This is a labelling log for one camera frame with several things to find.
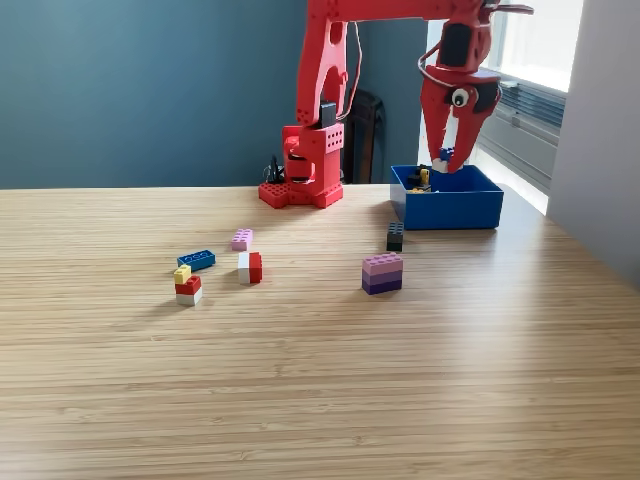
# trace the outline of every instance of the black chair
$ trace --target black chair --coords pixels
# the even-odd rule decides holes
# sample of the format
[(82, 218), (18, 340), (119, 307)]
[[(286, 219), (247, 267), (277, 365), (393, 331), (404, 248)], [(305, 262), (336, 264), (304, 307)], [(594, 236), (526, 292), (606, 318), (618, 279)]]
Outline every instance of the black chair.
[[(371, 183), (373, 152), (376, 138), (384, 133), (382, 100), (364, 90), (356, 91), (345, 125), (345, 146), (342, 170), (344, 183)], [(361, 140), (360, 161), (356, 159), (357, 140)]]

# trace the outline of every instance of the cable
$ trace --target cable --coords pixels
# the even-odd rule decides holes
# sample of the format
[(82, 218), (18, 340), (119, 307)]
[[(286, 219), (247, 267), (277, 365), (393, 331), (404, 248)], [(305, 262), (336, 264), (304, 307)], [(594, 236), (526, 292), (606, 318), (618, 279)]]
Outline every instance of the cable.
[(434, 76), (427, 73), (427, 69), (423, 65), (429, 59), (429, 57), (431, 57), (431, 55), (436, 53), (438, 50), (440, 50), (440, 42), (438, 42), (435, 47), (433, 47), (431, 50), (429, 50), (427, 53), (425, 53), (423, 56), (420, 57), (420, 59), (418, 60), (418, 70), (420, 70), (420, 72), (432, 82), (437, 83), (438, 85), (441, 85), (446, 88), (453, 88), (454, 85), (443, 82), (442, 80), (438, 80)]
[(351, 107), (353, 106), (353, 99), (356, 96), (356, 90), (358, 89), (358, 82), (360, 81), (360, 68), (362, 66), (362, 45), (360, 44), (360, 31), (358, 30), (358, 23), (353, 22), (353, 26), (356, 28), (356, 41), (358, 42), (358, 66), (356, 67), (356, 78), (353, 81), (353, 88), (351, 89), (351, 94), (349, 95), (349, 103), (347, 106), (347, 110), (339, 115), (336, 120), (338, 122), (344, 120), (351, 113)]

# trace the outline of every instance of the teal wall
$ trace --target teal wall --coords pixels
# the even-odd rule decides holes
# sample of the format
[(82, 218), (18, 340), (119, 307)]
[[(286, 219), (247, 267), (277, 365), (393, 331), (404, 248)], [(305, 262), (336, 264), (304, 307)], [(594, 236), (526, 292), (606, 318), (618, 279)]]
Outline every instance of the teal wall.
[(388, 182), (392, 165), (418, 160), (420, 91), (418, 58), (426, 51), (427, 23), (419, 19), (364, 23), (362, 88), (384, 102), (386, 129), (376, 149), (374, 182)]
[[(305, 22), (303, 0), (0, 0), (0, 188), (257, 184), (295, 121)], [(417, 158), (426, 24), (361, 31), (382, 181)]]

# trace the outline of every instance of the blue bin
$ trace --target blue bin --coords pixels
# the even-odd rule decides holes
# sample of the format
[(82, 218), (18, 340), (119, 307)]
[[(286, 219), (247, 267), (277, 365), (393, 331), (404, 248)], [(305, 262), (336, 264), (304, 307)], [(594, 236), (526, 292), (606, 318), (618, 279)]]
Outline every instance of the blue bin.
[(391, 201), (407, 230), (497, 228), (504, 192), (477, 167), (454, 174), (431, 170), (432, 193), (410, 193), (415, 165), (391, 167)]

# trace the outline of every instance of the red robotic arm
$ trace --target red robotic arm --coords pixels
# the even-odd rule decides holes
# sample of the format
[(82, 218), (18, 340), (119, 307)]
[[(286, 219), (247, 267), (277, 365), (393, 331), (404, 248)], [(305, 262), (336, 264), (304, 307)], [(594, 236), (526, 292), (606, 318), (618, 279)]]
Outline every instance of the red robotic arm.
[[(325, 208), (342, 198), (340, 150), (344, 126), (340, 120), (348, 114), (351, 103), (345, 111), (349, 22), (448, 20), (442, 40), (420, 59), (419, 68), (424, 76), (421, 101), (434, 169), (456, 172), (471, 154), (482, 124), (500, 100), (499, 78), (478, 72), (491, 47), (490, 17), (496, 11), (533, 13), (528, 7), (500, 2), (308, 0), (307, 33), (298, 74), (299, 126), (283, 130), (284, 184), (261, 185), (260, 198), (276, 208), (288, 204)], [(438, 50), (436, 64), (424, 66), (427, 57)], [(458, 118), (458, 134), (453, 156), (445, 162), (440, 160), (440, 150), (450, 114)]]

